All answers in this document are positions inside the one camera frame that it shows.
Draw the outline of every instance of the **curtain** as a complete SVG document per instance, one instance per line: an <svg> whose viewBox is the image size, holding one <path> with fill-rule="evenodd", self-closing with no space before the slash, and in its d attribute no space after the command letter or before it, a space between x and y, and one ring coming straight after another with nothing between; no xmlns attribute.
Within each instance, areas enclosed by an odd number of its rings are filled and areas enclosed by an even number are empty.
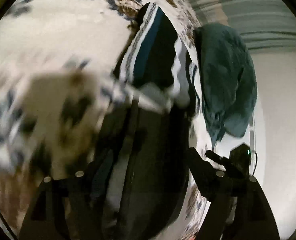
<svg viewBox="0 0 296 240"><path fill-rule="evenodd" d="M188 0L203 25L236 29L249 50L296 49L296 18L282 0Z"/></svg>

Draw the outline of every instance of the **floral bedspread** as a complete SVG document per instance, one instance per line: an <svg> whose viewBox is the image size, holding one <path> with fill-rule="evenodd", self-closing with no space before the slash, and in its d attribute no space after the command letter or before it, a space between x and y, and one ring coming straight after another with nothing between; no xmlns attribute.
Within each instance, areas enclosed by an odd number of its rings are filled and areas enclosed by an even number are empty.
<svg viewBox="0 0 296 240"><path fill-rule="evenodd" d="M93 159L112 107L136 96L163 111L111 78L148 2L163 9L197 64L199 22L186 0L17 0L0 21L0 210L15 234L45 176L65 178ZM211 147L202 114L191 134L201 155ZM205 204L191 176L179 218L155 239L194 239Z"/></svg>

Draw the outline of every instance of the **green cloth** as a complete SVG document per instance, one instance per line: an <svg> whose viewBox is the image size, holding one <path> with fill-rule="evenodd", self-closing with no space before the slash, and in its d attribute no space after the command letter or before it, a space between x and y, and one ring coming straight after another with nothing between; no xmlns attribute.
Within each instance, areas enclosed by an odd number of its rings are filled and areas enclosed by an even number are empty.
<svg viewBox="0 0 296 240"><path fill-rule="evenodd" d="M227 132L243 137L257 100L249 51L236 30L220 23L195 30L202 84L202 111L212 146Z"/></svg>

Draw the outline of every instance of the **striped pillowcase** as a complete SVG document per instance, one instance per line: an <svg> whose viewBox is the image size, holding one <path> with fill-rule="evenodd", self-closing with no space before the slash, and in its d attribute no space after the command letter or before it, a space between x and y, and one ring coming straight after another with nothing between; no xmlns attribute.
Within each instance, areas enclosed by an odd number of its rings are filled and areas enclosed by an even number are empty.
<svg viewBox="0 0 296 240"><path fill-rule="evenodd" d="M198 67L171 21L156 3L144 5L136 21L140 28L114 75L161 106L167 107L171 100L187 108L189 116L195 115L200 109L194 86Z"/></svg>

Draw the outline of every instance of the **white wall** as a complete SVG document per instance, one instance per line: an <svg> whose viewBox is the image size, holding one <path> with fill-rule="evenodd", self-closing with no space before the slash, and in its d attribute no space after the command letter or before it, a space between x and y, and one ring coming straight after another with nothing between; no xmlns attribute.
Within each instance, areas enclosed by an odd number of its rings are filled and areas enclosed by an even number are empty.
<svg viewBox="0 0 296 240"><path fill-rule="evenodd" d="M254 176L257 178L261 187L263 186L265 165L266 165L266 132L265 122L263 118L263 111L261 105L261 98L258 94L256 106L253 111L254 115L254 150L258 154L258 163ZM250 130L248 126L243 138L235 138L225 134L221 142L217 142L215 146L216 154L229 158L230 151L242 143L250 144ZM249 167L249 174L253 174L256 158L254 153L251 156L251 165Z"/></svg>
<svg viewBox="0 0 296 240"><path fill-rule="evenodd" d="M266 128L263 190L286 239L296 229L296 53L252 58Z"/></svg>

